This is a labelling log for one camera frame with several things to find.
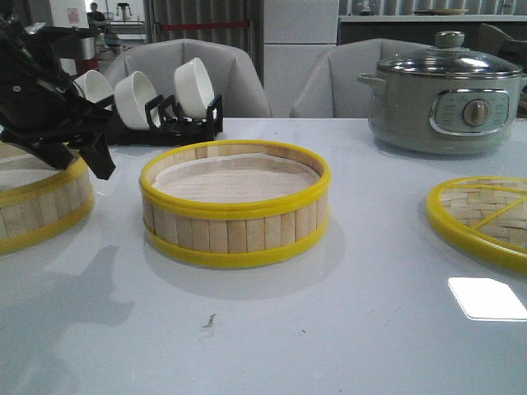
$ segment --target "white table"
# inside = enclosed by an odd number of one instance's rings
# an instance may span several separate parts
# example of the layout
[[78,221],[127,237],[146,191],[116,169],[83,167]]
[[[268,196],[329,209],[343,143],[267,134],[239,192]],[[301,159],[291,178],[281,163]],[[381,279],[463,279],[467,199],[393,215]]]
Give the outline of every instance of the white table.
[[469,319],[449,279],[493,279],[527,305],[527,276],[448,245],[425,199],[447,179],[527,176],[527,123],[468,158],[382,145],[361,119],[226,119],[221,138],[325,157],[325,237],[267,267],[175,262],[141,219],[138,176],[164,150],[114,148],[84,221],[1,257],[0,393],[525,395],[527,322]]

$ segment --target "woven bamboo lid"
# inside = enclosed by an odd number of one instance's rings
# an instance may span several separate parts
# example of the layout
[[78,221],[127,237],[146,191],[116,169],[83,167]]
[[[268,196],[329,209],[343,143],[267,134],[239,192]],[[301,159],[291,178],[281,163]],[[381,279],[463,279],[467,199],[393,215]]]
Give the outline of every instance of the woven bamboo lid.
[[427,216],[452,244],[527,273],[527,179],[452,179],[432,189]]

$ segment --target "yellow rim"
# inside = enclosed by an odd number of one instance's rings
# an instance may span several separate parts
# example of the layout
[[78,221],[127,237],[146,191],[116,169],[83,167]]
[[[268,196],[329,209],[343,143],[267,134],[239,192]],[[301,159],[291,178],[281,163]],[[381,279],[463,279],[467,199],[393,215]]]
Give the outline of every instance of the yellow rim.
[[[428,220],[432,227],[452,244],[489,262],[508,267],[518,272],[527,273],[527,249],[479,232],[478,227],[480,225],[469,227],[462,224],[441,205],[441,196],[446,189],[467,188],[471,185],[460,183],[477,179],[509,179],[527,182],[525,179],[505,177],[475,177],[446,181],[433,188],[428,195]],[[519,199],[520,202],[527,199],[526,191],[515,190],[515,192],[525,195],[525,197]]]
[[0,192],[0,208],[43,195],[81,177],[88,169],[82,158],[76,159],[67,169],[46,179],[19,188]]
[[148,228],[147,237],[159,250],[182,261],[218,268],[256,267],[279,263],[310,249],[324,235],[328,227],[328,220],[329,218],[326,218],[320,228],[293,244],[277,249],[265,249],[252,253],[208,253],[193,249],[184,249],[160,239]]
[[0,240],[0,253],[12,253],[18,249],[23,249],[30,245],[38,244],[46,239],[51,239],[55,235],[64,232],[66,229],[71,228],[78,223],[91,211],[93,204],[94,198],[91,195],[79,208],[49,225],[42,226],[37,230],[11,239]]
[[[179,197],[173,197],[166,193],[162,193],[153,188],[148,182],[147,174],[149,170],[158,163],[164,160],[167,156],[179,154],[184,151],[194,150],[202,146],[224,145],[224,144],[251,144],[251,145],[265,145],[277,146],[287,148],[294,151],[299,151],[312,159],[318,161],[323,166],[323,174],[310,187],[293,193],[285,197],[276,199],[263,200],[260,202],[249,203],[208,203],[195,202]],[[295,211],[299,208],[309,206],[312,202],[317,201],[323,196],[329,187],[331,176],[329,166],[324,158],[318,156],[312,151],[306,150],[300,146],[286,144],[284,142],[267,142],[263,140],[226,140],[217,142],[203,142],[193,144],[191,146],[183,146],[165,152],[147,163],[141,173],[140,184],[144,197],[153,205],[162,208],[163,210],[174,212],[181,216],[190,216],[194,218],[207,218],[214,220],[240,220],[249,218],[260,218],[264,216],[276,216],[284,212]]]

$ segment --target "white ceramic bowl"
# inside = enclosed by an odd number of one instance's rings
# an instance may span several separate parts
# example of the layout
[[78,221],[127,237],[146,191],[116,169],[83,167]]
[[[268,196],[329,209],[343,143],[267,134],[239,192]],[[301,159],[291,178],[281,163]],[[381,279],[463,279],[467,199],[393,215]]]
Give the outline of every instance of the white ceramic bowl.
[[[148,130],[145,104],[157,96],[156,88],[143,72],[133,72],[115,86],[115,106],[119,117],[130,129]],[[151,111],[152,122],[159,126],[161,121],[157,108]]]
[[97,103],[114,94],[114,88],[105,76],[96,70],[88,70],[75,80],[79,94],[86,100]]
[[174,72],[175,97],[184,114],[192,119],[205,119],[207,107],[214,99],[208,72],[200,58],[179,66]]

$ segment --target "electric hot pot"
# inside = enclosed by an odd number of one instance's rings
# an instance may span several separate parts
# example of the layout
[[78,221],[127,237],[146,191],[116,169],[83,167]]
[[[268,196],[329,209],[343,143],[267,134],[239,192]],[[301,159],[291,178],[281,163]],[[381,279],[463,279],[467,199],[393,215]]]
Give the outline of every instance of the electric hot pot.
[[527,75],[522,67],[463,48],[442,31],[436,46],[377,63],[358,81],[373,90],[369,124],[379,139],[413,151],[475,154],[511,135]]

